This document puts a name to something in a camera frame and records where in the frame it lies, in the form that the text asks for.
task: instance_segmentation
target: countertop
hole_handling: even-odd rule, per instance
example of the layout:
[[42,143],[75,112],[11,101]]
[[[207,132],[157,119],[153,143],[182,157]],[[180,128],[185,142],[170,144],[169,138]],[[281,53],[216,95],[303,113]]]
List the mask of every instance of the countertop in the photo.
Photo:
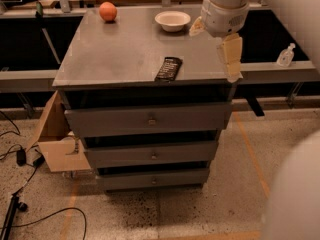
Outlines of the countertop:
[[[154,20],[164,10],[186,12],[191,22],[180,32],[167,33]],[[166,56],[183,59],[179,74],[171,84],[225,80],[216,52],[219,39],[207,32],[189,36],[189,29],[199,15],[200,5],[119,7],[115,22],[106,23],[100,18],[98,8],[90,9],[76,31],[53,87],[154,84]]]

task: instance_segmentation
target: white bowl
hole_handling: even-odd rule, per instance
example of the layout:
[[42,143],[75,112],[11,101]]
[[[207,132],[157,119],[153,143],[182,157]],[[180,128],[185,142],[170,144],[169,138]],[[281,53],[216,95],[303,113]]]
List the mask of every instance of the white bowl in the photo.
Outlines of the white bowl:
[[167,32],[178,32],[184,25],[190,22],[190,16],[184,12],[166,11],[160,12],[155,20]]

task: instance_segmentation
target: floor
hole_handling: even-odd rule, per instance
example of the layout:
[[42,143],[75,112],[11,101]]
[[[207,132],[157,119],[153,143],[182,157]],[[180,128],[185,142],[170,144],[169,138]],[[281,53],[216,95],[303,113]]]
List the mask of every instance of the floor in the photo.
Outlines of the floor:
[[[298,142],[320,128],[318,101],[297,101],[293,109],[281,99],[260,103],[264,117],[256,117],[242,100],[234,103],[210,177],[202,188],[105,194],[96,186],[92,173],[78,173],[71,179],[51,173],[44,163],[21,192],[20,201],[28,205],[28,210],[17,211],[13,224],[26,224],[76,207],[86,216],[86,239],[259,239],[279,166]],[[21,136],[10,133],[0,137],[0,154],[17,143],[26,146],[41,108],[33,119],[25,119],[23,110],[2,111],[13,119]],[[0,134],[9,130],[14,130],[13,125],[0,115]],[[36,151],[27,154],[29,163],[36,157]],[[2,225],[11,194],[25,184],[34,169],[18,166],[15,153],[0,161],[0,167]],[[81,212],[66,210],[39,223],[13,228],[10,239],[82,239],[84,230]]]

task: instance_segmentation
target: white bottle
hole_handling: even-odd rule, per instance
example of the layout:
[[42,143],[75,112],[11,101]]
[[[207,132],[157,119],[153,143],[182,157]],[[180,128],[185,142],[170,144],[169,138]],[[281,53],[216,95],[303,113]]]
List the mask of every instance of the white bottle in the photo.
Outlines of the white bottle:
[[294,43],[291,43],[287,49],[284,49],[277,60],[277,64],[282,66],[282,67],[289,67],[290,63],[293,59],[294,52],[293,48],[296,48],[296,45]]

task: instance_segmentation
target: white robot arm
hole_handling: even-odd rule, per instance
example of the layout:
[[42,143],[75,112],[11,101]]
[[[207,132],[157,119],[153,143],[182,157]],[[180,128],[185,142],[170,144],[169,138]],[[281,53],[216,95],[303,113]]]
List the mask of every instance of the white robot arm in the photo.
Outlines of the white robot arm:
[[[320,71],[320,0],[265,0]],[[247,0],[204,0],[201,21],[212,36],[228,36],[244,24]],[[283,162],[268,201],[262,240],[320,238],[320,131]]]
[[[265,0],[291,36],[320,70],[320,0]],[[240,30],[248,0],[203,0],[201,20],[215,37]]]

